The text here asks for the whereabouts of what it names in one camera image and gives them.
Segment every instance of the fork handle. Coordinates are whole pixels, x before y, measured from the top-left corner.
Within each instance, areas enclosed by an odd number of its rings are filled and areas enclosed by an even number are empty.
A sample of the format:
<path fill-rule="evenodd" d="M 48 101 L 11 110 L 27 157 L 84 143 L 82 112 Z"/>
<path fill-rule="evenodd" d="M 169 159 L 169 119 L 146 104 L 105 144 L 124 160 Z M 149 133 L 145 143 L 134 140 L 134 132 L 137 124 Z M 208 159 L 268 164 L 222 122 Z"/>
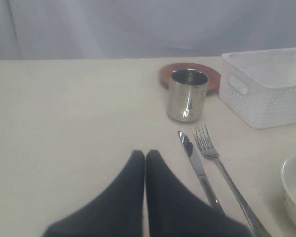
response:
<path fill-rule="evenodd" d="M 206 175 L 198 175 L 198 179 L 205 191 L 206 197 L 207 197 L 210 205 L 212 206 L 212 208 L 215 209 L 216 211 L 220 212 L 221 214 L 225 215 L 225 213 L 222 209 L 222 206 L 221 206 L 220 202 L 218 201 L 218 198 L 216 197 L 214 190 L 207 179 L 207 176 Z"/>
<path fill-rule="evenodd" d="M 260 220 L 257 218 L 255 213 L 251 210 L 246 200 L 243 198 L 239 190 L 237 189 L 236 185 L 234 184 L 233 180 L 231 179 L 230 175 L 228 174 L 225 166 L 221 161 L 216 162 L 218 167 L 220 168 L 222 174 L 224 175 L 227 183 L 229 184 L 233 194 L 235 195 L 237 201 L 239 202 L 243 213 L 245 214 L 250 228 L 255 237 L 272 237 Z"/>

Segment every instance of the perforated basket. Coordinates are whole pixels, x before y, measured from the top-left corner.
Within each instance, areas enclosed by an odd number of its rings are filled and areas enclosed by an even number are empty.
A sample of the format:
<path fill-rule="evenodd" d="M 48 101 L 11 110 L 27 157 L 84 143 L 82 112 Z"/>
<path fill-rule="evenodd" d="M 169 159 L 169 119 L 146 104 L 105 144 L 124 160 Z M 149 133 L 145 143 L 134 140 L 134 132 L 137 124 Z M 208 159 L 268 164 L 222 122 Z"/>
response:
<path fill-rule="evenodd" d="M 219 98 L 248 126 L 296 123 L 296 48 L 222 55 Z"/>

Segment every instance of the fork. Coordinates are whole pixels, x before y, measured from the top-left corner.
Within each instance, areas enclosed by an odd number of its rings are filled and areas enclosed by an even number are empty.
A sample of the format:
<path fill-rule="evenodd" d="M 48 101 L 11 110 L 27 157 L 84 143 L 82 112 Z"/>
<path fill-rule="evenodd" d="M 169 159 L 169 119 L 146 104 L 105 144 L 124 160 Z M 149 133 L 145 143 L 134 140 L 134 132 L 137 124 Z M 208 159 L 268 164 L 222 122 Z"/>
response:
<path fill-rule="evenodd" d="M 202 156 L 206 159 L 213 160 L 219 167 L 227 183 L 229 184 L 233 194 L 235 195 L 237 201 L 239 202 L 241 209 L 244 212 L 249 222 L 250 228 L 254 236 L 255 237 L 271 237 L 269 232 L 266 230 L 266 228 L 263 226 L 263 224 L 254 214 L 254 212 L 251 210 L 248 203 L 243 198 L 243 196 L 237 189 L 236 185 L 234 184 L 233 180 L 231 179 L 230 175 L 228 174 L 227 170 L 225 169 L 222 161 L 219 158 L 219 153 L 214 148 L 214 145 L 212 143 L 212 140 L 208 133 L 206 125 L 205 124 L 201 126 L 195 125 L 195 131 L 193 135 L 194 135 L 197 147 L 199 148 Z"/>

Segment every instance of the knife blade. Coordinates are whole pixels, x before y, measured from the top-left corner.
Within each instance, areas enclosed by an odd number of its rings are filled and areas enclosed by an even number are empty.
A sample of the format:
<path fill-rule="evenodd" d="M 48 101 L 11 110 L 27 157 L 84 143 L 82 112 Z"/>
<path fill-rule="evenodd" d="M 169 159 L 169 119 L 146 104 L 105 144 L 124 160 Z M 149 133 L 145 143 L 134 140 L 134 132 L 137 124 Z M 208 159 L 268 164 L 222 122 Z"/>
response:
<path fill-rule="evenodd" d="M 198 155 L 197 150 L 195 149 L 189 138 L 183 132 L 178 131 L 178 136 L 186 152 L 186 155 L 197 175 L 197 178 L 205 191 L 206 197 L 210 205 L 218 212 L 224 214 L 222 206 L 218 201 L 218 198 L 215 195 L 214 190 L 208 181 L 201 158 Z"/>

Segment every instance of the bowl rim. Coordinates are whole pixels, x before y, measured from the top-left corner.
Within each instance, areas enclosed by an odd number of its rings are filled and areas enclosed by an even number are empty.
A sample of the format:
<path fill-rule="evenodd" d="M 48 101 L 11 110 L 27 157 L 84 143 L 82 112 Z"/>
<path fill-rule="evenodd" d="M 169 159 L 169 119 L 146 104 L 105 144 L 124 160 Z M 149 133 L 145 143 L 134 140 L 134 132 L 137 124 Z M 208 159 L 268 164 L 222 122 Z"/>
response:
<path fill-rule="evenodd" d="M 281 167 L 281 181 L 282 181 L 282 185 L 284 187 L 284 190 L 286 192 L 286 194 L 290 197 L 290 199 L 292 200 L 292 202 L 294 203 L 294 205 L 296 205 L 296 200 L 295 198 L 293 198 L 287 184 L 286 184 L 286 181 L 285 181 L 285 178 L 284 178 L 284 172 L 285 172 L 285 166 L 287 165 L 287 163 L 290 161 L 290 160 L 293 160 L 293 159 L 296 159 L 296 154 L 290 156 L 289 158 L 287 158 L 284 162 L 283 162 L 283 165 Z"/>

